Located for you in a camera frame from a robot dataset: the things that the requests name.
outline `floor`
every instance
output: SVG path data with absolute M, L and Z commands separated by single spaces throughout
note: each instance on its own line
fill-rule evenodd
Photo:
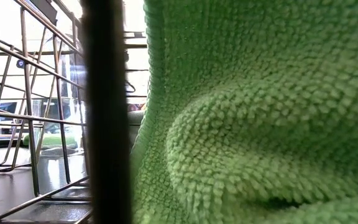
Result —
M 6 148 L 0 149 L 0 161 L 6 154 Z M 9 154 L 6 164 L 10 164 L 13 152 Z M 30 153 L 26 148 L 20 148 L 17 164 L 29 162 Z M 81 150 L 74 152 L 68 158 L 70 165 L 71 181 L 76 181 L 84 176 L 85 162 Z M 45 194 L 66 185 L 62 150 L 43 152 L 38 163 L 40 193 Z M 88 196 L 85 188 L 73 187 L 60 192 L 57 195 Z M 30 167 L 16 168 L 8 173 L 0 173 L 0 214 L 34 198 L 32 174 Z M 39 202 L 31 205 L 9 217 L 8 220 L 33 220 L 33 221 L 74 221 L 85 215 L 90 209 L 87 204 L 67 204 L 57 202 Z

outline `green object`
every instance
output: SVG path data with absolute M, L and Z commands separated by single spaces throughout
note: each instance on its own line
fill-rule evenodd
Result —
M 73 134 L 66 134 L 66 145 L 76 144 Z M 23 138 L 23 145 L 29 145 L 29 135 L 26 135 Z M 62 137 L 59 134 L 44 134 L 42 139 L 42 147 L 61 147 L 62 146 Z
M 134 223 L 358 223 L 358 0 L 145 11 Z

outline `metal wire rack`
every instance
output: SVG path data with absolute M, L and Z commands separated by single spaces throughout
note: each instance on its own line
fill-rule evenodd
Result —
M 62 192 L 66 189 L 69 189 L 70 187 L 89 187 L 89 183 L 87 183 L 88 176 L 81 178 L 79 180 L 73 181 L 70 177 L 70 168 L 68 165 L 68 149 L 67 149 L 67 143 L 66 143 L 66 136 L 65 136 L 65 126 L 68 125 L 74 125 L 81 127 L 81 140 L 83 141 L 83 152 L 85 155 L 85 165 L 86 165 L 86 172 L 87 174 L 90 173 L 90 165 L 88 163 L 88 152 L 89 149 L 87 146 L 89 146 L 86 142 L 86 123 L 83 119 L 85 116 L 82 114 L 83 110 L 82 107 L 84 107 L 84 90 L 85 87 L 81 85 L 80 80 L 78 79 L 78 76 L 75 76 L 74 80 L 71 78 L 64 77 L 61 74 L 61 71 L 59 71 L 59 60 L 62 55 L 71 54 L 74 56 L 74 61 L 77 61 L 77 58 L 84 57 L 82 51 L 77 46 L 77 29 L 81 25 L 79 20 L 74 16 L 74 13 L 70 12 L 62 2 L 57 2 L 58 6 L 63 10 L 63 12 L 70 17 L 70 20 L 72 21 L 72 36 L 69 37 L 60 30 L 56 28 L 49 20 L 44 18 L 42 15 L 40 15 L 40 12 L 34 10 L 25 0 L 13 0 L 15 1 L 20 7 L 20 16 L 21 16 L 21 35 L 22 35 L 22 50 L 14 47 L 13 45 L 3 41 L 0 39 L 0 55 L 7 55 L 6 65 L 4 68 L 4 73 L 0 75 L 2 77 L 0 81 L 0 103 L 1 100 L 20 100 L 20 109 L 19 113 L 10 113 L 8 111 L 4 111 L 0 109 L 0 117 L 3 118 L 14 118 L 15 122 L 12 124 L 2 124 L 0 123 L 0 126 L 11 126 L 12 127 L 12 134 L 11 138 L 9 140 L 9 144 L 7 147 L 7 152 L 4 157 L 3 162 L 0 164 L 0 173 L 2 172 L 11 172 L 16 168 L 19 167 L 31 167 L 32 171 L 32 180 L 33 180 L 33 188 L 34 188 L 34 195 L 35 198 L 32 200 L 29 200 L 19 206 L 16 206 L 2 214 L 0 214 L 0 223 L 88 223 L 90 217 L 92 216 L 92 211 L 90 210 L 88 213 L 86 213 L 81 219 L 75 221 L 75 222 L 62 222 L 62 221 L 53 221 L 53 222 L 37 222 L 32 220 L 6 220 L 5 218 L 9 215 L 12 215 L 13 213 L 16 213 L 18 211 L 21 211 L 24 208 L 27 208 L 37 202 L 41 201 L 53 201 L 53 202 L 80 202 L 80 203 L 90 203 L 91 197 L 81 197 L 81 196 L 71 196 L 71 197 L 61 197 L 56 196 L 57 193 Z M 28 12 L 32 17 L 36 18 L 43 26 L 44 26 L 44 32 L 42 35 L 41 45 L 39 47 L 39 50 L 36 52 L 29 52 L 27 49 L 27 39 L 26 39 L 26 25 L 25 25 L 25 12 Z M 53 37 L 53 51 L 49 52 L 43 52 L 43 43 L 45 41 L 45 34 L 46 31 L 49 30 L 52 32 Z M 62 45 L 67 46 L 70 50 L 63 50 Z M 141 49 L 146 48 L 147 46 L 145 44 L 126 44 L 124 46 L 125 48 L 133 48 L 133 49 Z M 55 62 L 55 66 L 49 66 L 46 63 L 43 63 L 41 61 L 41 58 L 43 55 L 53 55 L 53 59 Z M 24 63 L 24 74 L 23 75 L 8 75 L 8 69 L 11 64 L 12 58 L 17 58 Z M 127 69 L 128 72 L 133 71 L 140 71 L 140 70 L 133 70 L 133 69 Z M 48 96 L 41 95 L 38 93 L 33 92 L 34 83 L 36 81 L 36 77 L 41 76 L 47 76 L 51 75 L 53 76 L 52 80 L 52 86 L 50 90 L 50 94 Z M 15 86 L 12 86 L 8 83 L 6 83 L 7 77 L 24 77 L 25 81 L 25 88 L 21 89 Z M 76 90 L 76 100 L 78 102 L 79 106 L 79 112 L 80 112 L 80 122 L 73 122 L 73 121 L 67 121 L 64 119 L 63 116 L 63 103 L 62 100 L 65 99 L 65 97 L 62 96 L 62 90 L 61 90 L 61 82 L 69 83 L 72 86 L 75 86 Z M 17 91 L 23 92 L 22 98 L 3 98 L 2 92 L 5 88 L 12 88 Z M 48 111 L 50 109 L 50 104 L 52 101 L 52 93 L 53 89 L 56 89 L 57 91 L 57 106 L 58 106 L 58 119 L 52 119 L 47 118 Z M 128 97 L 145 97 L 145 96 L 137 96 L 137 95 L 130 95 Z M 47 105 L 46 109 L 41 116 L 36 116 L 33 114 L 32 111 L 32 100 L 35 99 L 47 99 Z M 63 161 L 64 161 L 64 170 L 65 170 L 65 177 L 66 177 L 66 186 L 61 187 L 57 190 L 53 190 L 47 194 L 41 194 L 40 193 L 40 184 L 38 181 L 38 170 L 37 170 L 37 163 L 39 161 L 40 152 L 41 152 L 41 145 L 42 145 L 42 139 L 43 135 L 45 133 L 45 123 L 55 123 L 60 126 L 60 134 L 62 139 L 62 151 L 63 151 Z M 12 160 L 11 164 L 6 164 L 8 155 L 11 151 L 11 148 L 13 146 L 14 138 L 17 136 L 17 139 L 22 139 L 23 137 L 23 131 L 25 128 L 28 128 L 29 130 L 29 150 L 30 150 L 30 163 L 17 165 L 16 160 L 19 152 L 19 146 L 20 144 L 16 144 L 16 148 L 14 149 L 14 158 Z M 39 128 L 40 131 L 40 137 L 39 141 L 37 142 L 35 140 L 35 128 Z

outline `terry cloth texture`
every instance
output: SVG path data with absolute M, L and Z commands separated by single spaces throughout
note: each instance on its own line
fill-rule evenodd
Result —
M 358 0 L 146 0 L 135 223 L 358 223 Z

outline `metal frame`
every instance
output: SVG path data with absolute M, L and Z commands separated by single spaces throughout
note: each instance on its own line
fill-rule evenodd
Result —
M 16 3 L 18 3 L 18 5 L 20 5 L 21 7 L 21 34 L 22 34 L 22 50 L 18 49 L 17 47 L 14 47 L 10 44 L 8 44 L 7 42 L 0 40 L 0 55 L 8 55 L 7 58 L 7 62 L 6 62 L 6 66 L 5 66 L 5 70 L 4 73 L 2 75 L 0 75 L 0 77 L 2 77 L 2 80 L 0 82 L 0 102 L 1 100 L 11 100 L 11 99 L 15 99 L 15 100 L 21 100 L 21 106 L 19 109 L 19 114 L 13 114 L 13 113 L 9 113 L 7 111 L 3 111 L 0 110 L 0 117 L 8 117 L 8 118 L 16 118 L 16 123 L 11 124 L 10 126 L 13 126 L 13 132 L 12 132 L 12 136 L 11 139 L 9 141 L 9 145 L 8 145 L 8 149 L 4 158 L 4 161 L 0 164 L 0 173 L 1 172 L 10 172 L 18 167 L 31 167 L 32 170 L 32 179 L 33 179 L 33 187 L 34 187 L 34 195 L 35 198 L 33 198 L 32 200 L 29 200 L 25 203 L 23 203 L 22 205 L 19 205 L 17 207 L 14 207 L 10 210 L 8 210 L 7 212 L 4 212 L 2 214 L 0 214 L 0 223 L 48 223 L 48 224 L 52 224 L 52 223 L 76 223 L 76 224 L 80 224 L 80 223 L 87 223 L 88 219 L 93 215 L 92 211 L 89 211 L 86 215 L 84 215 L 84 217 L 82 217 L 81 219 L 75 221 L 75 222 L 63 222 L 63 221 L 53 221 L 53 222 L 37 222 L 37 221 L 31 221 L 31 220 L 5 220 L 4 218 L 8 217 L 9 215 L 12 215 L 13 213 L 16 213 L 24 208 L 27 208 L 28 206 L 31 206 L 37 202 L 41 202 L 41 201 L 55 201 L 55 202 L 66 202 L 66 203 L 70 203 L 70 202 L 74 202 L 74 203 L 90 203 L 91 201 L 91 197 L 56 197 L 54 196 L 55 194 L 66 190 L 70 187 L 87 187 L 89 184 L 88 183 L 84 183 L 84 181 L 88 180 L 88 177 L 84 177 L 80 180 L 77 181 L 72 181 L 70 178 L 70 172 L 69 172 L 69 167 L 68 167 L 68 154 L 67 154 L 67 144 L 65 141 L 65 132 L 64 132 L 64 125 L 77 125 L 77 126 L 81 126 L 81 132 L 82 132 L 82 140 L 83 140 L 83 148 L 84 148 L 84 154 L 85 154 L 85 165 L 86 165 L 86 171 L 87 174 L 92 174 L 93 175 L 93 182 L 92 185 L 93 186 L 100 186 L 102 184 L 102 182 L 107 181 L 104 180 L 106 178 L 98 178 L 103 172 L 106 172 L 107 170 L 111 170 L 109 168 L 115 167 L 118 168 L 120 170 L 125 170 L 125 172 L 119 174 L 118 172 L 115 172 L 114 175 L 118 175 L 118 183 L 117 186 L 114 186 L 113 190 L 111 189 L 103 189 L 102 192 L 95 192 L 96 188 L 94 188 L 93 190 L 93 197 L 96 197 L 96 199 L 100 198 L 100 196 L 102 194 L 104 194 L 104 197 L 106 197 L 108 200 L 112 198 L 112 194 L 118 194 L 119 200 L 124 200 L 126 201 L 125 203 L 121 204 L 121 207 L 117 210 L 117 211 L 113 211 L 114 213 L 117 212 L 118 216 L 116 218 L 118 218 L 118 220 L 122 220 L 123 222 L 119 222 L 119 223 L 127 223 L 127 221 L 130 219 L 130 206 L 129 206 L 129 188 L 128 188 L 128 179 L 127 179 L 127 168 L 126 165 L 124 164 L 123 166 L 120 166 L 119 163 L 120 162 L 128 162 L 128 158 L 129 158 L 129 152 L 127 150 L 124 151 L 120 151 L 121 149 L 125 149 L 128 142 L 127 142 L 127 138 L 123 137 L 122 134 L 121 135 L 117 135 L 117 132 L 113 131 L 113 130 L 109 130 L 106 133 L 103 133 L 100 136 L 96 136 L 95 137 L 95 133 L 91 134 L 91 142 L 90 145 L 93 146 L 95 149 L 93 149 L 92 151 L 88 151 L 88 147 L 89 146 L 87 144 L 87 139 L 86 139 L 86 133 L 85 133 L 85 127 L 86 124 L 83 122 L 83 114 L 82 114 L 82 103 L 83 103 L 83 99 L 81 99 L 81 94 L 80 91 L 84 91 L 85 88 L 81 85 L 78 84 L 78 77 L 75 75 L 75 80 L 69 80 L 68 78 L 65 78 L 63 76 L 60 75 L 60 71 L 59 71 L 59 67 L 58 67 L 58 62 L 59 59 L 61 57 L 61 55 L 64 54 L 73 54 L 74 58 L 75 58 L 75 62 L 76 62 L 76 58 L 78 56 L 80 57 L 84 57 L 83 53 L 80 52 L 77 49 L 76 46 L 76 39 L 77 39 L 77 30 L 80 25 L 79 20 L 74 16 L 74 13 L 69 12 L 68 9 L 63 10 L 64 13 L 69 16 L 69 18 L 72 21 L 72 26 L 73 26 L 73 38 L 69 38 L 67 35 L 61 33 L 50 21 L 46 20 L 42 15 L 40 15 L 37 11 L 35 11 L 34 9 L 32 9 L 24 0 L 13 0 Z M 54 0 L 59 7 L 63 7 L 64 5 L 59 4 L 61 3 L 60 0 Z M 92 1 L 88 2 L 88 7 L 90 10 L 92 10 L 92 8 L 95 9 L 103 9 L 103 3 L 101 2 L 94 2 L 91 3 Z M 115 15 L 114 16 L 114 24 L 110 24 L 111 26 L 113 26 L 114 30 L 118 29 L 118 33 L 121 33 L 123 36 L 122 31 L 120 30 L 118 24 L 122 23 L 121 19 L 117 19 L 116 15 L 120 14 L 120 7 L 116 7 L 116 9 L 114 10 L 118 10 L 118 12 L 113 12 L 112 14 Z M 28 12 L 31 16 L 35 17 L 42 25 L 45 26 L 44 32 L 43 32 L 43 36 L 42 36 L 42 41 L 41 41 L 41 45 L 40 48 L 37 52 L 28 52 L 27 51 L 27 40 L 26 40 L 26 27 L 25 27 L 25 12 Z M 96 13 L 93 14 L 93 20 L 95 21 L 95 19 L 106 19 L 106 17 L 103 16 L 107 16 L 108 17 L 108 13 Z M 93 27 L 92 29 L 106 29 L 104 27 L 100 27 L 99 26 L 91 26 Z M 46 30 L 50 30 L 53 33 L 53 52 L 43 52 L 43 45 L 44 45 L 44 40 L 45 40 L 45 32 Z M 92 78 L 88 77 L 88 81 L 91 87 L 91 91 L 89 93 L 91 99 L 95 98 L 95 97 L 103 97 L 103 94 L 106 94 L 106 92 L 104 90 L 110 91 L 110 93 L 113 93 L 115 95 L 119 95 L 119 100 L 117 99 L 112 99 L 112 102 L 117 106 L 116 108 L 119 108 L 120 106 L 122 107 L 123 110 L 125 110 L 125 113 L 123 113 L 124 111 L 120 110 L 118 113 L 121 116 L 120 118 L 117 118 L 117 128 L 122 128 L 122 130 L 120 130 L 120 132 L 125 133 L 126 130 L 126 125 L 127 125 L 127 121 L 126 121 L 126 107 L 123 106 L 122 103 L 124 103 L 125 101 L 125 95 L 122 95 L 122 91 L 119 88 L 120 85 L 124 84 L 124 72 L 123 71 L 127 71 L 127 72 L 136 72 L 136 71 L 147 71 L 147 70 L 134 70 L 134 69 L 124 69 L 124 67 L 121 67 L 119 64 L 122 62 L 122 58 L 120 58 L 118 52 L 120 52 L 123 48 L 132 48 L 132 49 L 141 49 L 141 48 L 147 48 L 147 46 L 145 44 L 123 44 L 122 46 L 117 43 L 117 41 L 120 41 L 122 39 L 122 36 L 120 38 L 117 39 L 117 37 L 113 37 L 111 35 L 111 33 L 109 31 L 101 31 L 100 33 L 97 33 L 95 35 L 93 35 L 90 32 L 90 28 L 88 27 L 88 36 L 87 37 L 91 37 L 91 38 L 101 38 L 100 40 L 102 40 L 101 42 L 97 42 L 96 46 L 94 46 L 95 48 L 99 49 L 89 49 L 90 55 L 92 53 L 98 53 L 100 55 L 106 55 L 106 58 L 104 60 L 110 60 L 113 61 L 114 65 L 111 67 L 111 70 L 108 70 L 106 68 L 106 65 L 108 65 L 109 63 L 105 63 L 100 65 L 101 67 L 96 68 L 95 67 L 95 63 L 99 64 L 102 62 L 95 62 L 94 58 L 91 58 L 91 61 L 88 61 L 87 64 L 90 64 L 90 69 L 89 69 L 89 73 L 92 76 L 92 73 L 95 73 L 96 71 L 104 71 L 104 75 L 101 75 L 100 77 L 98 75 L 93 75 Z M 57 46 L 57 39 L 60 39 L 60 46 Z M 65 44 L 66 46 L 68 46 L 70 48 L 70 50 L 66 50 L 66 51 L 62 51 L 62 44 Z M 115 55 L 111 55 L 111 52 L 109 51 L 104 51 L 103 50 L 103 44 L 107 44 L 107 46 L 112 46 L 114 48 L 113 51 Z M 54 60 L 55 60 L 55 67 L 51 67 L 49 65 L 47 65 L 46 63 L 43 63 L 41 61 L 41 56 L 43 55 L 53 55 Z M 9 64 L 10 61 L 12 59 L 12 57 L 18 58 L 20 60 L 23 60 L 25 62 L 25 67 L 24 67 L 24 74 L 23 75 L 8 75 L 7 71 L 9 68 Z M 42 74 L 37 74 L 39 70 L 42 70 L 44 73 Z M 106 73 L 106 72 L 114 72 L 114 76 L 116 77 L 115 80 L 107 80 L 106 82 L 101 82 L 103 83 L 102 88 L 100 89 L 95 89 L 94 87 L 96 86 L 95 81 L 99 81 L 100 79 L 103 78 L 108 78 L 108 76 L 110 76 L 110 73 Z M 45 76 L 45 75 L 52 75 L 53 76 L 53 80 L 52 80 L 52 85 L 51 85 L 51 91 L 50 91 L 50 95 L 49 96 L 43 96 L 43 95 L 39 95 L 36 93 L 32 92 L 34 83 L 35 83 L 35 79 L 37 76 Z M 8 84 L 6 84 L 6 78 L 9 76 L 24 76 L 24 80 L 25 80 L 25 89 L 20 89 L 20 88 L 16 88 L 14 86 L 10 86 Z M 60 93 L 60 82 L 61 81 L 67 82 L 73 86 L 76 87 L 77 90 L 77 98 L 75 98 L 76 100 L 78 100 L 78 106 L 80 107 L 80 122 L 76 123 L 76 122 L 70 122 L 70 121 L 64 121 L 63 120 L 63 106 L 62 106 L 62 99 L 64 99 L 64 97 L 61 96 Z M 19 91 L 23 91 L 23 97 L 22 98 L 3 98 L 2 99 L 2 91 L 3 89 L 7 87 L 7 88 L 14 88 L 16 90 Z M 48 111 L 50 108 L 50 102 L 52 99 L 52 93 L 53 93 L 53 89 L 56 88 L 57 89 L 57 98 L 58 98 L 58 111 L 59 111 L 59 119 L 50 119 L 47 118 L 48 115 Z M 129 95 L 127 97 L 136 97 L 136 98 L 143 98 L 146 96 L 136 96 L 136 95 Z M 47 107 L 45 109 L 45 113 L 42 116 L 33 116 L 32 115 L 32 100 L 35 99 L 48 99 L 47 101 Z M 95 102 L 90 102 L 91 108 L 93 113 L 97 113 L 98 115 L 101 116 L 113 116 L 112 114 L 116 113 L 115 111 L 112 112 L 112 114 L 109 114 L 111 111 L 109 110 L 105 110 L 105 111 L 100 111 L 100 110 L 95 110 L 95 108 L 97 108 L 100 105 L 96 105 L 98 103 Z M 34 121 L 41 121 L 41 124 L 34 124 Z M 43 139 L 43 135 L 44 135 L 44 122 L 50 122 L 50 123 L 58 123 L 60 125 L 60 133 L 62 135 L 62 148 L 63 148 L 63 161 L 64 161 L 64 166 L 65 166 L 65 174 L 66 174 L 66 181 L 67 181 L 67 185 L 51 191 L 47 194 L 41 195 L 40 194 L 40 190 L 39 190 L 39 183 L 38 183 L 38 172 L 37 172 L 37 163 L 39 160 L 39 156 L 40 156 L 40 148 L 42 145 L 42 139 Z M 97 126 L 97 122 L 95 122 L 95 120 L 93 120 L 93 126 L 90 126 L 90 131 L 94 132 L 94 127 Z M 19 138 L 21 139 L 22 133 L 23 133 L 23 127 L 28 126 L 29 127 L 29 148 L 30 148 L 30 160 L 31 162 L 28 164 L 22 164 L 22 165 L 16 165 L 16 159 L 17 159 L 17 154 L 19 151 L 19 145 L 16 145 L 15 151 L 14 151 L 14 158 L 12 161 L 12 164 L 5 164 L 9 155 L 9 152 L 11 150 L 12 147 L 12 143 L 14 141 L 14 136 L 16 135 L 16 131 L 17 131 L 17 127 L 21 127 L 20 131 L 19 131 Z M 37 144 L 36 142 L 34 142 L 34 128 L 40 128 L 41 129 L 41 133 L 40 133 L 40 140 L 39 143 Z M 113 134 L 113 138 L 109 139 L 109 138 L 105 138 L 105 136 L 109 136 Z M 120 150 L 112 150 L 107 152 L 108 156 L 117 156 L 114 157 L 116 158 L 114 160 L 114 162 L 112 164 L 109 164 L 108 162 L 102 162 L 100 161 L 95 167 L 95 159 L 100 159 L 103 160 L 103 155 L 99 154 L 99 151 L 102 151 L 100 148 L 100 144 L 101 142 L 106 142 L 107 140 L 109 141 L 113 141 L 110 142 L 111 143 L 117 143 L 116 147 L 120 147 Z M 98 206 L 98 203 L 100 202 L 96 202 L 94 201 L 94 207 L 95 207 L 95 213 L 97 214 L 95 217 L 95 220 L 101 220 L 101 216 L 100 216 L 100 210 L 103 209 L 100 206 Z

